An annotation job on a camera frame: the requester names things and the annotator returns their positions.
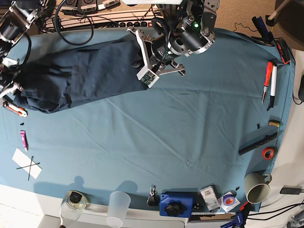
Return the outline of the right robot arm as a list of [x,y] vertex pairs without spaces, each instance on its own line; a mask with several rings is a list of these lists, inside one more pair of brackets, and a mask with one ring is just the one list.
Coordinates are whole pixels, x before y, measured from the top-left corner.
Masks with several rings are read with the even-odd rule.
[[[15,78],[29,59],[31,39],[27,33],[31,25],[44,15],[48,8],[47,0],[13,0],[8,11],[0,19],[0,96],[21,91],[22,86],[15,82]],[[28,49],[22,63],[15,64],[7,55],[17,43],[25,37]]]

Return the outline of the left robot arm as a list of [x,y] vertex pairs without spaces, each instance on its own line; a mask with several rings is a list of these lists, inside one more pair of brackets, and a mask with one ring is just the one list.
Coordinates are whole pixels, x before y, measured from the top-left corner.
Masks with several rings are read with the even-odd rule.
[[158,33],[153,38],[134,26],[127,31],[136,36],[141,60],[137,63],[138,80],[152,87],[162,75],[185,75],[182,64],[175,62],[181,56],[198,55],[215,42],[213,32],[220,5],[218,0],[183,0],[179,5],[158,4],[158,15],[151,20]]

